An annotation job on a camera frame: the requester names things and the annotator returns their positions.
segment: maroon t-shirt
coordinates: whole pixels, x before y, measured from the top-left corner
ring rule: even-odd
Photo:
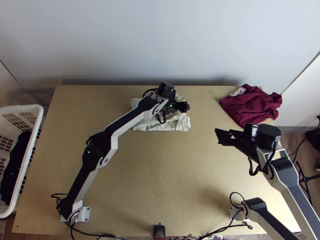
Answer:
[[[244,84],[233,94],[220,100],[222,108],[242,128],[246,123],[258,124],[271,118],[275,120],[282,104],[282,96],[273,92],[266,94],[258,87]]]

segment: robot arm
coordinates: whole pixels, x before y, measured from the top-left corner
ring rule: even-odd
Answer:
[[[252,198],[241,202],[244,211],[243,219],[248,218],[257,222],[275,240],[298,240],[281,222],[270,212],[261,198]]]
[[[144,96],[135,109],[87,140],[87,147],[82,155],[82,167],[68,195],[61,199],[56,207],[61,215],[61,221],[67,221],[69,224],[88,221],[90,208],[83,206],[83,197],[97,172],[108,164],[118,149],[120,135],[140,120],[158,115],[160,112],[165,116],[168,112],[189,110],[186,102],[184,104],[174,102],[175,90],[171,84],[162,83],[157,89],[150,91],[155,93],[154,99],[152,98],[153,93]]]
[[[238,150],[258,164],[249,174],[263,172],[270,185],[281,192],[297,223],[308,239],[320,239],[320,220],[298,184],[298,173],[289,160],[286,150],[278,145],[281,132],[277,127],[267,124],[246,124],[244,131],[225,131],[215,129],[219,144],[235,146]],[[276,152],[280,158],[273,160]],[[258,220],[270,218],[259,217]]]

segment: white plastic basket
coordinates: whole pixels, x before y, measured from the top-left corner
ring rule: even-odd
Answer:
[[[7,206],[0,198],[0,218],[5,218],[14,211],[19,193],[22,193],[26,171],[32,160],[43,121],[43,107],[37,104],[0,108],[0,181],[2,181],[4,170],[10,160],[10,152],[18,141],[18,136],[25,131],[32,132],[10,205]]]

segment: wooden table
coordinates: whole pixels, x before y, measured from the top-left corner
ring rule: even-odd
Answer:
[[[12,231],[70,234],[50,195],[67,193],[82,165],[86,139],[130,110],[130,100],[150,86],[57,86],[28,171]],[[233,86],[177,86],[191,110],[187,132],[129,130],[99,171],[85,198],[90,220],[76,227],[90,233],[151,236],[161,222],[167,236],[203,235],[226,226],[229,194],[262,198],[291,231],[299,227],[281,194],[262,174],[248,174],[247,157],[218,144],[214,129],[240,129],[218,100]],[[224,234],[262,234],[230,228]]]

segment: black cable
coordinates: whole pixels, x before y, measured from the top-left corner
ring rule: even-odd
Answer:
[[[298,151],[298,149],[299,149],[299,147],[301,146],[301,144],[303,144],[306,140],[307,140],[306,137],[304,137],[304,138],[301,140],[301,142],[298,144],[298,146],[297,146],[297,148],[295,149],[295,151],[294,151],[293,153],[289,154],[288,156],[291,156],[291,155],[295,154],[295,153]]]
[[[60,197],[57,197],[56,195],[67,195],[66,193],[55,193],[55,194],[52,194],[50,197],[52,198],[55,198],[56,199],[56,202],[57,204],[59,203],[59,201],[61,200]],[[78,229],[76,229],[74,227],[74,224],[73,223],[72,225],[70,225],[68,222],[64,222],[69,228],[70,228],[70,235],[71,235],[71,238],[72,240],[74,240],[74,236],[72,234],[72,231],[76,231],[76,232],[79,232],[83,235],[87,235],[87,236],[92,236],[92,237],[98,237],[97,239],[100,239],[102,237],[106,237],[106,238],[119,238],[119,239],[122,239],[122,240],[126,240],[125,238],[121,238],[121,237],[117,237],[116,235],[113,235],[113,234],[109,234],[109,233],[105,233],[105,234],[91,234],[91,233],[87,233],[87,232],[83,232],[83,231],[80,231]]]
[[[154,92],[155,95],[156,95],[156,101],[157,101],[157,99],[158,99],[158,94],[157,94],[156,90],[159,90],[159,88],[150,88],[150,89],[146,90],[146,91],[143,93],[142,97],[144,97],[144,96],[147,94],[147,92]]]
[[[166,114],[164,112],[162,112],[163,122],[161,121],[159,114],[156,114],[155,117],[159,121],[159,123],[161,123],[161,124],[164,124],[167,121]]]
[[[198,240],[202,240],[202,239],[204,239],[204,238],[206,238],[206,237],[208,237],[210,235],[213,235],[213,234],[216,234],[216,233],[219,233],[219,232],[223,232],[223,231],[227,230],[228,228],[246,226],[249,229],[252,229],[253,227],[251,225],[247,224],[246,222],[244,222],[244,224],[231,225],[233,220],[234,220],[234,218],[236,217],[236,215],[241,211],[242,211],[242,209],[240,209],[239,211],[236,212],[236,214],[234,214],[234,216],[232,217],[232,219],[231,219],[231,221],[230,221],[228,226],[219,228],[219,229],[217,229],[217,230],[215,230],[213,232],[210,232],[210,233],[208,233],[206,235],[203,235],[203,236],[199,237]]]
[[[233,204],[232,200],[231,200],[231,197],[232,197],[233,194],[239,194],[239,195],[242,197],[243,200],[244,200],[244,197],[243,197],[240,193],[238,193],[238,192],[232,192],[232,193],[230,194],[230,196],[229,196],[229,200],[230,200],[231,204],[232,204],[234,207],[239,208],[239,207],[235,206],[235,205]],[[236,217],[236,215],[237,215],[239,212],[241,212],[241,211],[243,211],[242,208],[240,208],[240,210],[238,210],[238,211],[236,212],[236,214],[234,214],[234,216],[232,217],[232,219],[231,219],[231,221],[230,221],[230,223],[229,223],[228,226],[219,228],[219,229],[217,229],[217,230],[215,230],[215,231],[213,231],[213,232],[210,232],[210,233],[208,233],[208,234],[206,234],[206,235],[203,235],[203,236],[199,237],[198,240],[202,240],[202,239],[204,239],[204,238],[206,238],[206,237],[208,237],[208,236],[210,236],[210,235],[213,235],[213,234],[216,234],[216,233],[219,233],[219,232],[223,232],[223,231],[227,230],[228,228],[246,226],[246,227],[249,228],[249,229],[253,229],[253,227],[252,227],[251,225],[249,225],[247,222],[244,222],[243,224],[231,225],[232,222],[233,222],[233,220],[234,220],[234,218]]]
[[[261,171],[260,165],[258,165],[256,167],[255,171],[252,172],[252,160],[251,160],[251,158],[248,157],[248,161],[249,161],[249,165],[250,165],[250,167],[249,167],[249,175],[250,176],[256,176],[258,174],[258,172]]]
[[[70,235],[71,235],[72,240],[74,240],[74,237],[73,237],[73,234],[72,234],[73,226],[74,226],[74,224],[72,224],[71,227],[70,227]]]
[[[232,202],[231,198],[232,198],[232,195],[233,195],[233,194],[238,194],[238,195],[240,195],[240,197],[242,197],[243,200],[244,200],[244,197],[243,197],[240,193],[238,193],[238,192],[232,192],[232,193],[230,194],[230,196],[229,196],[229,200],[230,200],[232,206],[234,206],[234,207],[237,208],[237,209],[242,209],[241,207],[236,206],[236,205]]]
[[[320,129],[319,129],[319,127],[320,127],[320,115],[318,115],[318,116],[317,116],[317,119],[319,120],[319,123],[318,123],[318,126],[317,126],[317,128],[316,128],[315,130],[317,130],[317,129],[318,129],[318,131],[317,131],[315,134],[313,134],[312,136],[310,136],[310,137],[314,137],[314,136],[316,136],[316,135],[320,132]],[[296,161],[296,158],[297,158],[297,155],[298,155],[299,147],[300,147],[300,146],[301,146],[301,144],[303,144],[306,140],[307,140],[307,138],[306,138],[306,136],[305,136],[305,137],[301,140],[301,142],[298,144],[298,146],[297,146],[296,150],[295,150],[293,153],[291,153],[291,154],[289,154],[289,155],[288,155],[288,156],[291,156],[291,155],[295,154],[295,156],[294,156],[294,159],[293,159],[292,163],[294,163],[294,162]]]
[[[298,150],[299,150],[299,147],[301,146],[301,144],[303,144],[305,141],[306,141],[306,137],[304,137],[304,139],[300,142],[300,144],[298,145],[296,151],[295,151],[295,155],[294,155],[294,159],[292,161],[292,163],[294,164],[294,162],[296,161],[296,158],[297,158],[297,155],[298,155]]]
[[[263,166],[262,168],[262,171],[265,173],[265,174],[268,174],[268,166],[270,165],[270,162],[271,160],[273,159],[274,157],[274,154],[276,153],[276,148],[277,148],[277,145],[278,145],[278,142],[274,142],[273,144],[273,149],[272,149],[272,153],[270,154],[268,160],[266,161],[266,164]]]

